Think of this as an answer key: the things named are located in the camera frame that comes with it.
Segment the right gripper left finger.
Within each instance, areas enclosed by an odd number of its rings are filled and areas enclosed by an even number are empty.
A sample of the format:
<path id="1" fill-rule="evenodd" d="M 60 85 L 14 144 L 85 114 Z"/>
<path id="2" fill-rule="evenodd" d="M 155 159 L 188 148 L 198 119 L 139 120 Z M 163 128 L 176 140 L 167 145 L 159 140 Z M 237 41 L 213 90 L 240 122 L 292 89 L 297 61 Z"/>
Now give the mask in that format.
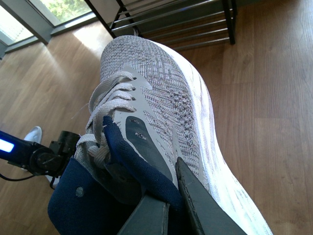
<path id="1" fill-rule="evenodd" d="M 118 234 L 166 235 L 168 219 L 169 204 L 145 194 Z"/>

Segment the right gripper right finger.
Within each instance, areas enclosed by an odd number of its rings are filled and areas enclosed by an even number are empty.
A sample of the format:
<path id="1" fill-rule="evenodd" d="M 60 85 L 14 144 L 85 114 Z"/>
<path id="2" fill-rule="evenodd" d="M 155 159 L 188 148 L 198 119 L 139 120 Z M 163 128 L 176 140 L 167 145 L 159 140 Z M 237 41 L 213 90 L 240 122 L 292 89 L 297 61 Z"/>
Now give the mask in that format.
<path id="1" fill-rule="evenodd" d="M 244 235 L 243 229 L 218 205 L 184 160 L 176 162 L 179 191 L 196 235 Z"/>

